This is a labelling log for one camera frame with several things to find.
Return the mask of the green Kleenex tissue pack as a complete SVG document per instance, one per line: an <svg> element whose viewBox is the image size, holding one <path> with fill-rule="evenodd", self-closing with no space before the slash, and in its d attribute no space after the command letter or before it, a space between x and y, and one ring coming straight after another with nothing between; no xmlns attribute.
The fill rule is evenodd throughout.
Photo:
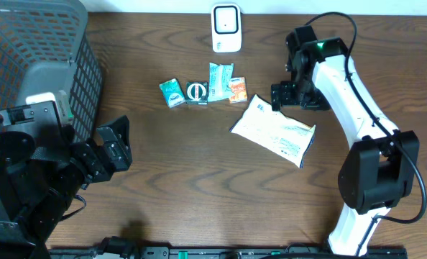
<svg viewBox="0 0 427 259"><path fill-rule="evenodd" d="M208 102L228 99L234 95L229 82L234 71L234 64L219 65L209 63L209 94Z"/></svg>

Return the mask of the small orange tissue pack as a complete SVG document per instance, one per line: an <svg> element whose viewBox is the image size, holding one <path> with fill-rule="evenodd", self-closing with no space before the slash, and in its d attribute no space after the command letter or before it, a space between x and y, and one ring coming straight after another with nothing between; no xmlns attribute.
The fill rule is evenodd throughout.
<svg viewBox="0 0 427 259"><path fill-rule="evenodd" d="M229 97L231 104L245 102L248 99L245 77L232 78L229 82L233 96Z"/></svg>

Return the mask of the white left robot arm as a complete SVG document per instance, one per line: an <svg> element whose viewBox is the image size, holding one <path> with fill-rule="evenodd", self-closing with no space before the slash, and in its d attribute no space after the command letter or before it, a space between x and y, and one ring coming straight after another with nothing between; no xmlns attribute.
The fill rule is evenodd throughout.
<svg viewBox="0 0 427 259"><path fill-rule="evenodd" d="M58 160L36 155L40 141L25 132L0 133L0 258L49 258L46 242L78 191L110 181L132 164L129 119L122 116L97 129L94 140L72 143L72 127L60 129L60 146L47 150Z"/></svg>

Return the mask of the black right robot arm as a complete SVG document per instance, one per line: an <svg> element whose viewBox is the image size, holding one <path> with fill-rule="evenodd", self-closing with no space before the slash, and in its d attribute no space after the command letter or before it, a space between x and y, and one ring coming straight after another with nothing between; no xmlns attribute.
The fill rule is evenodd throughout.
<svg viewBox="0 0 427 259"><path fill-rule="evenodd" d="M271 105L332 109L346 136L349 153L339 171L344 207L328 237L337 255L363 256L381 220L411 193L419 140L402 132L376 105L359 78L350 48L341 38L320 40L312 26L286 37L289 81L271 87Z"/></svg>

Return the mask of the small teal tissue pack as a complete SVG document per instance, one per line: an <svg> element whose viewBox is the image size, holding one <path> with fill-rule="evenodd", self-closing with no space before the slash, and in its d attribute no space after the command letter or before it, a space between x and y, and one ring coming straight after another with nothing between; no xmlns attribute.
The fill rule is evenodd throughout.
<svg viewBox="0 0 427 259"><path fill-rule="evenodd" d="M176 78L161 83L159 87L169 108L185 103L185 95Z"/></svg>

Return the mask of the dark green scrub pad pack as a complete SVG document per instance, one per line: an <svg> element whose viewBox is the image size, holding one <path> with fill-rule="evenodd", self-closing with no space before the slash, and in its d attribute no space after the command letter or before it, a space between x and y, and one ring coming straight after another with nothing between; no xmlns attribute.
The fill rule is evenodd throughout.
<svg viewBox="0 0 427 259"><path fill-rule="evenodd" d="M185 93L188 105L208 104L208 83L205 81L187 82Z"/></svg>

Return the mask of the orange wet sheet package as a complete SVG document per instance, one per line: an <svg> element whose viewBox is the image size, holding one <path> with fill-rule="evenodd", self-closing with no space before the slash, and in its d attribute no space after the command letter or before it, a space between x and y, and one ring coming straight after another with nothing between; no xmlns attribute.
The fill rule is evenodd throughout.
<svg viewBox="0 0 427 259"><path fill-rule="evenodd" d="M274 112L272 105L254 95L242 117L232 126L231 133L265 147L282 158L303 167L303 159L313 143L316 125Z"/></svg>

